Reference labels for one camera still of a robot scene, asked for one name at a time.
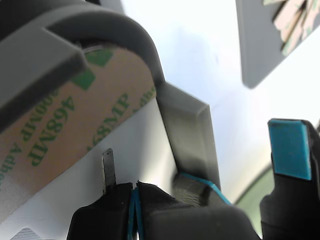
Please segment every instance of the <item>tan backing paper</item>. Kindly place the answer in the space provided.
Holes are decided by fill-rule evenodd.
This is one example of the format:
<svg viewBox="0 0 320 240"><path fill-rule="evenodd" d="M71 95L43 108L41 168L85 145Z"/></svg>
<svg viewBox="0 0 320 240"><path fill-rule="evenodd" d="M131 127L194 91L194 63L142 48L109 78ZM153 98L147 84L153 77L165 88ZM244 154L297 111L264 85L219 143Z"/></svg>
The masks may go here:
<svg viewBox="0 0 320 240"><path fill-rule="evenodd" d="M0 222L156 96L148 67L132 52L103 48L86 59L86 72L0 135Z"/></svg>

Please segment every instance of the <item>gray plastic part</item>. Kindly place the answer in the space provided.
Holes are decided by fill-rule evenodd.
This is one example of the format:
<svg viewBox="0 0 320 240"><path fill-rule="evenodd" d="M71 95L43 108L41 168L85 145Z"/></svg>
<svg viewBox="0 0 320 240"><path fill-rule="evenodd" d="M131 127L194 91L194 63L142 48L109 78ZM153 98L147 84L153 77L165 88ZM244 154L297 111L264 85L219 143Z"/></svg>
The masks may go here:
<svg viewBox="0 0 320 240"><path fill-rule="evenodd" d="M20 33L0 44L1 128L86 68L78 47L46 29Z"/></svg>
<svg viewBox="0 0 320 240"><path fill-rule="evenodd" d="M0 73L6 79L0 88L6 91L0 94L0 120L10 117L6 122L0 121L0 132L18 117L5 109L17 108L21 115L85 69L81 49L71 44L79 40L112 43L144 60L156 85L157 101L177 165L181 171L210 180L219 187L209 106L165 82L156 47L139 24L94 4L71 5L44 13L0 42L4 61ZM14 59L12 56L21 55L24 55L21 61L6 63Z"/></svg>
<svg viewBox="0 0 320 240"><path fill-rule="evenodd" d="M220 188L209 105L167 82L157 86L157 101L178 169Z"/></svg>
<svg viewBox="0 0 320 240"><path fill-rule="evenodd" d="M273 24L281 5L281 2L264 6L263 0L236 0L242 81L249 88L256 87L286 58L282 54L284 43L280 32ZM318 16L313 29L319 24Z"/></svg>

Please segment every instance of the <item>gray plastic bracket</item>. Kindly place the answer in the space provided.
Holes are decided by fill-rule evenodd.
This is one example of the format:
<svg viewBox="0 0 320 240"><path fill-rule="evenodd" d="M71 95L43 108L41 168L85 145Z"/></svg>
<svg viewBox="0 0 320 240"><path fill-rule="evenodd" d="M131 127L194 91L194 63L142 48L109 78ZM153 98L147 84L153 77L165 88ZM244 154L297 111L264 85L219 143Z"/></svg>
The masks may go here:
<svg viewBox="0 0 320 240"><path fill-rule="evenodd" d="M44 28L8 37L0 43L0 53L2 129L86 69L81 49Z"/></svg>
<svg viewBox="0 0 320 240"><path fill-rule="evenodd" d="M209 105L167 82L157 86L157 101L180 171L209 180L220 189Z"/></svg>

